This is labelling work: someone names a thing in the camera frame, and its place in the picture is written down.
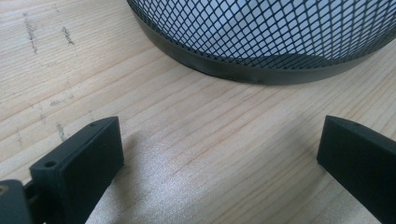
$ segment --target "wooden table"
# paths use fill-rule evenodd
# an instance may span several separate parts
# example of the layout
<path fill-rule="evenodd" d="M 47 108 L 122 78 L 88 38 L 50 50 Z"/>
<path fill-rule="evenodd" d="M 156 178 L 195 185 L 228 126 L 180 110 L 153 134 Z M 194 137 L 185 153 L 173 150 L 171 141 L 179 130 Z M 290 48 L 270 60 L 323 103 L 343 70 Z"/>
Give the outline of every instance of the wooden table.
<path fill-rule="evenodd" d="M 259 86 L 175 62 L 124 0 L 0 1 L 0 179 L 120 117 L 125 167 L 88 223 L 376 223 L 316 161 L 326 115 L 396 138 L 396 42 L 326 80 Z"/>

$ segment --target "wire mesh basket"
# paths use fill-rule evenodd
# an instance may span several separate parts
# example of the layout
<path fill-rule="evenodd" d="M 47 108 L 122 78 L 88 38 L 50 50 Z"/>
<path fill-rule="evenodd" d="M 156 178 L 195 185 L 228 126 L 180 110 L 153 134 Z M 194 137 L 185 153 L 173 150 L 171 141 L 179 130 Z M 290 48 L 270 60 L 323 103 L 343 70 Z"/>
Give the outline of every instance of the wire mesh basket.
<path fill-rule="evenodd" d="M 396 0 L 128 0 L 168 55 L 261 84 L 331 77 L 396 36 Z"/>

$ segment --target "metal mesh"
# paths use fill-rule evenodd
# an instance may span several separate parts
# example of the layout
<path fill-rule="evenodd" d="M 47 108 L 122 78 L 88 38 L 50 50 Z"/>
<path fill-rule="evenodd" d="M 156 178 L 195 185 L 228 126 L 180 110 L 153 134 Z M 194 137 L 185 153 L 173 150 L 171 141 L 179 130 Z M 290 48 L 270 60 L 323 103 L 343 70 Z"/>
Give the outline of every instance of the metal mesh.
<path fill-rule="evenodd" d="M 396 36 L 396 0 L 128 0 L 152 30 L 213 60 L 310 69 L 370 54 Z"/>

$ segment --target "wooden surface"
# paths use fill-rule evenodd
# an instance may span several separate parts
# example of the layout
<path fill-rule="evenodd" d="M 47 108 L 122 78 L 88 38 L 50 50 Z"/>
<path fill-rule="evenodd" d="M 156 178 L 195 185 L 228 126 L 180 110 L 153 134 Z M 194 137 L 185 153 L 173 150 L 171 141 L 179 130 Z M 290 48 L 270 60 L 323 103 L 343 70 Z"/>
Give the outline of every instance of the wooden surface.
<path fill-rule="evenodd" d="M 316 162 L 326 115 L 396 139 L 396 43 L 326 80 L 257 86 L 156 49 L 124 0 L 0 1 L 0 179 L 120 117 L 125 167 L 88 223 L 376 223 Z"/>

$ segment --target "black mesh basket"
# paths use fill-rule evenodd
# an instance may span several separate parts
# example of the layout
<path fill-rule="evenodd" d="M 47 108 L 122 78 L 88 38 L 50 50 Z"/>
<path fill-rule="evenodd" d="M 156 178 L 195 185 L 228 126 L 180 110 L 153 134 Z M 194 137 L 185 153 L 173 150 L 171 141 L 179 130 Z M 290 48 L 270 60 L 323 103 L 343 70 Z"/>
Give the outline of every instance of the black mesh basket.
<path fill-rule="evenodd" d="M 216 77 L 290 84 L 353 67 L 396 35 L 396 0 L 128 0 L 165 53 Z"/>

